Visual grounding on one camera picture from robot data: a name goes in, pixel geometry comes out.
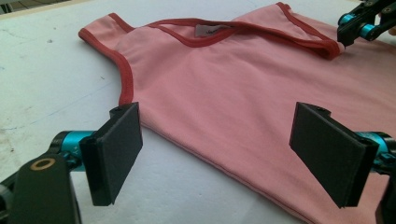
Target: tank top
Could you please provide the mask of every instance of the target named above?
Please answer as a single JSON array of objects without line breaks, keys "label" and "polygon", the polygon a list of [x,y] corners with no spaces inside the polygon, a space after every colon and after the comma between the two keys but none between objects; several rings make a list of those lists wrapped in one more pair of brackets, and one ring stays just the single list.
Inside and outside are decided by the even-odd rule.
[{"label": "tank top", "polygon": [[137,28],[112,13],[78,34],[118,66],[119,103],[139,102],[142,125],[308,223],[375,222],[387,176],[370,174],[358,207],[339,209],[289,140],[296,102],[396,136],[393,46],[345,51],[334,27],[282,3]]}]

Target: pink fabric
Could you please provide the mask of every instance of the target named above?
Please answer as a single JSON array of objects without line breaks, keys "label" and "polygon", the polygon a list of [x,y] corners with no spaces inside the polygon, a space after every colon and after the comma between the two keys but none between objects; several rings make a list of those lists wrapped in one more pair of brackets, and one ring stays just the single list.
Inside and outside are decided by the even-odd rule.
[{"label": "pink fabric", "polygon": [[[231,28],[195,37],[197,24]],[[136,29],[110,14],[79,35],[118,65],[120,104],[139,102],[146,127],[306,222],[375,222],[386,176],[371,174],[359,206],[338,209],[289,139],[297,101],[353,131],[396,136],[396,48],[358,40],[343,53],[334,27],[281,3]]]}]

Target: neckline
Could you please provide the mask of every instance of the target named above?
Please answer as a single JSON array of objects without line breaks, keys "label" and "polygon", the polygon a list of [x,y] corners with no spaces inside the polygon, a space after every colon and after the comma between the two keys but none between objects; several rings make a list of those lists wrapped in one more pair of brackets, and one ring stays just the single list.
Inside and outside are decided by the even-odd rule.
[{"label": "neckline", "polygon": [[[342,50],[340,49],[338,43],[326,35],[322,34],[319,32],[317,29],[314,27],[308,25],[307,23],[300,21],[299,19],[295,18],[291,13],[290,13],[290,6],[285,5],[283,3],[277,3],[276,4],[283,12],[285,17],[294,25],[300,27],[302,30],[304,30],[306,33],[316,36],[319,39],[318,40],[308,40],[308,39],[301,39],[292,35],[288,35],[287,33],[273,29],[273,28],[267,28],[263,27],[257,24],[245,22],[245,21],[206,21],[206,20],[201,20],[201,19],[195,19],[195,18],[189,18],[189,19],[171,19],[171,20],[162,20],[162,21],[155,21],[153,23],[150,23],[147,25],[147,27],[151,28],[156,28],[160,29],[165,33],[168,33],[178,41],[180,41],[182,44],[191,47],[191,48],[200,48],[200,47],[206,47],[210,46],[213,44],[216,44],[227,37],[234,35],[238,32],[244,31],[244,32],[250,32],[253,34],[258,34],[258,35],[272,35],[276,36],[278,38],[281,38],[283,40],[287,40],[291,43],[297,44],[298,46],[302,46],[308,49],[313,50],[316,54],[319,54],[321,57],[326,58],[326,59],[333,59],[337,57]],[[169,29],[165,27],[164,25],[178,25],[178,26],[190,26],[190,27],[195,27],[196,25],[227,25],[230,26],[229,29],[223,29],[219,30],[212,36],[206,36],[203,38],[189,38],[184,35],[181,35],[177,33],[176,31],[173,31],[172,29]]]}]

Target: red trim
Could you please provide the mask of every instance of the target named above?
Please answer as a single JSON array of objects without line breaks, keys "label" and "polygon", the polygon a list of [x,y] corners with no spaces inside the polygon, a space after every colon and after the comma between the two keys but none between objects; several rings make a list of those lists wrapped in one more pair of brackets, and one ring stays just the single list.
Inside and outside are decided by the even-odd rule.
[{"label": "red trim", "polygon": [[134,27],[130,26],[128,23],[126,23],[119,15],[116,13],[111,13],[108,14],[109,17],[111,17],[119,26],[122,30],[124,30],[126,33],[131,32],[134,30]]},{"label": "red trim", "polygon": [[91,34],[87,29],[82,28],[78,32],[78,36],[92,45],[99,52],[103,53],[105,56],[110,58],[119,68],[121,77],[121,94],[119,105],[125,105],[132,102],[134,99],[134,79],[132,74],[131,66],[128,61],[120,53],[113,49],[109,49],[105,45],[99,42],[93,34]]}]

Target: pink shirt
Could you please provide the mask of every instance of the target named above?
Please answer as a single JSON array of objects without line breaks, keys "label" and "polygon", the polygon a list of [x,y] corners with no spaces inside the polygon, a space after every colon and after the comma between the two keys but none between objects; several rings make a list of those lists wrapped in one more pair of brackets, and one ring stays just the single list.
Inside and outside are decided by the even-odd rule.
[{"label": "pink shirt", "polygon": [[310,223],[374,223],[388,177],[370,174],[359,206],[339,209],[290,149],[296,102],[353,131],[396,136],[396,48],[357,40],[282,3],[233,21],[134,28],[116,14],[79,36],[120,69],[120,104],[142,124]]}]

